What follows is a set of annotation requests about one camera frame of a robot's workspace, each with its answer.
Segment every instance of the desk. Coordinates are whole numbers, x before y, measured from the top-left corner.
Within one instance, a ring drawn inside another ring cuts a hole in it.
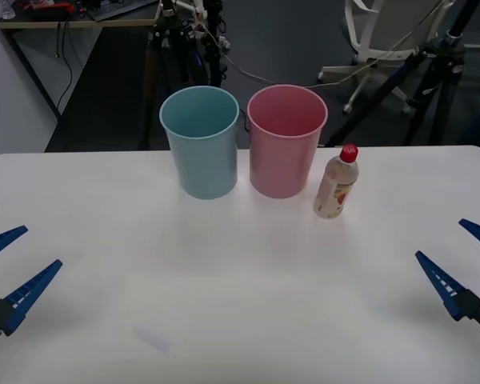
[[[480,383],[480,326],[453,321],[422,250],[480,294],[480,149],[361,148],[344,213],[317,217],[308,186],[275,200],[249,183],[201,201],[169,152],[4,154],[0,297],[60,258],[10,338],[0,384]],[[160,353],[134,328],[174,344]]]
[[[35,29],[57,29],[58,22],[37,22],[33,20],[29,15],[27,15],[15,2],[12,5],[16,17],[11,20],[4,20],[0,18],[0,30],[3,32],[6,40],[10,44],[13,51],[18,56],[20,62],[25,67],[30,78],[34,81],[34,84],[38,88],[42,97],[45,99],[45,102],[50,107],[51,111],[57,118],[58,122],[61,122],[62,116],[57,110],[55,102],[51,99],[46,92],[44,85],[39,80],[39,77],[36,75],[34,68],[29,63],[25,54],[22,52],[22,49],[19,47],[18,43],[14,38],[14,33],[19,30],[35,30]],[[76,18],[70,21],[70,28],[96,28],[96,27],[124,27],[124,26],[151,26],[153,25],[154,16],[156,14],[156,9],[158,3],[154,3],[150,6],[144,6],[140,9],[133,10],[127,14],[121,14],[115,18],[104,20],[102,22],[94,22],[89,17],[85,16],[84,18]],[[64,22],[61,23],[61,31],[64,27]]]

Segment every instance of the plastic bucket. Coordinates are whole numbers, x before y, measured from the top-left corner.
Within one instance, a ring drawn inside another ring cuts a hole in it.
[[[172,94],[160,108],[160,122],[183,189],[196,198],[219,198],[237,182],[238,103],[213,86]]]
[[[327,121],[326,104],[300,86],[269,86],[251,98],[247,114],[253,187],[271,198],[298,194]]]

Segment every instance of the table leg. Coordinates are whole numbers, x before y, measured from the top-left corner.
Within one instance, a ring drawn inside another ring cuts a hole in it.
[[[57,110],[57,106],[54,104],[51,97],[48,95],[48,92],[46,92],[46,89],[44,85],[41,83],[41,80],[39,80],[38,76],[36,75],[34,68],[32,68],[32,65],[29,63],[22,49],[19,47],[18,43],[16,42],[16,39],[14,38],[14,30],[2,30],[2,32],[6,37],[6,40],[9,43],[9,45],[18,56],[19,61],[25,67],[26,72],[29,74],[35,86],[38,88],[39,92],[41,92],[42,98],[45,99],[45,102],[48,104],[51,111],[54,113],[55,117],[57,118],[57,122],[60,122],[62,120],[62,116],[60,112]]]

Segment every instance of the bottle label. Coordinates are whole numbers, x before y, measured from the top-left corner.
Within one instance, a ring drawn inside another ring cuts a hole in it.
[[[337,184],[324,177],[318,189],[317,199],[319,204],[317,211],[327,218],[338,216],[343,210],[346,196],[352,189],[353,184],[353,182],[351,184]]]

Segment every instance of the red bottle cap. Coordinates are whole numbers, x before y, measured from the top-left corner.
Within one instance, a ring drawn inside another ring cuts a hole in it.
[[[339,154],[339,158],[342,162],[355,162],[358,152],[359,150],[354,144],[347,144],[343,147],[342,152]]]

